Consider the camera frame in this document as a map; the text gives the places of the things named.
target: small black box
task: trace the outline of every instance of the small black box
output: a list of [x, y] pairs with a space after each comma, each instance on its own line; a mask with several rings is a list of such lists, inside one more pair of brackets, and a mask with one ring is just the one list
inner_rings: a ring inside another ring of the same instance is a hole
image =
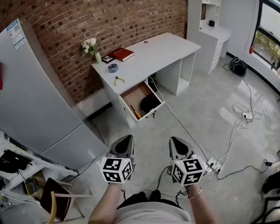
[[210, 27], [214, 27], [214, 26], [215, 26], [215, 21], [210, 20], [210, 21], [209, 21], [209, 26], [210, 26]]

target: window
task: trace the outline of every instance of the window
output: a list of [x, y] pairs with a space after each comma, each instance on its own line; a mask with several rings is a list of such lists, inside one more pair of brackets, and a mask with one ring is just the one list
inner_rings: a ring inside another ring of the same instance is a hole
[[260, 0], [252, 47], [257, 55], [271, 64], [271, 69], [280, 68], [280, 2], [278, 0]]

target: picture frame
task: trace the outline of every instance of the picture frame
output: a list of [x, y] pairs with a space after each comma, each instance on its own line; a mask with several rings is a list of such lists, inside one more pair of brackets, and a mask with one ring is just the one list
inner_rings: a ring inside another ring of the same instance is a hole
[[115, 58], [113, 58], [109, 55], [106, 55], [106, 56], [102, 57], [102, 61], [107, 63], [107, 64], [110, 63], [111, 61], [114, 61], [114, 60], [115, 60]]

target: person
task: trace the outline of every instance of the person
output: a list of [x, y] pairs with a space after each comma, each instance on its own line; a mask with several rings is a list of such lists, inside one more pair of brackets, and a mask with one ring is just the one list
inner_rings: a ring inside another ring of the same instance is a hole
[[[191, 204], [196, 224], [217, 224], [210, 207], [197, 185], [188, 187], [188, 199]], [[110, 183], [102, 199], [92, 212], [88, 224], [190, 224], [191, 218], [176, 203], [161, 199], [158, 190], [152, 192], [149, 199], [144, 192], [134, 194], [119, 207], [121, 184]]]

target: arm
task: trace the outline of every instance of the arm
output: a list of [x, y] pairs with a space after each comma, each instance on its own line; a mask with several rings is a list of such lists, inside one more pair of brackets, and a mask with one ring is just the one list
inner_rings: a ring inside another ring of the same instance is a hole
[[102, 199], [93, 210], [88, 224], [111, 224], [114, 222], [115, 213], [121, 193], [121, 184], [110, 183]]
[[[194, 197], [200, 192], [200, 188], [196, 185], [191, 185], [188, 189], [188, 197]], [[210, 210], [209, 205], [201, 194], [193, 199], [190, 199], [196, 224], [217, 224], [217, 219]]]

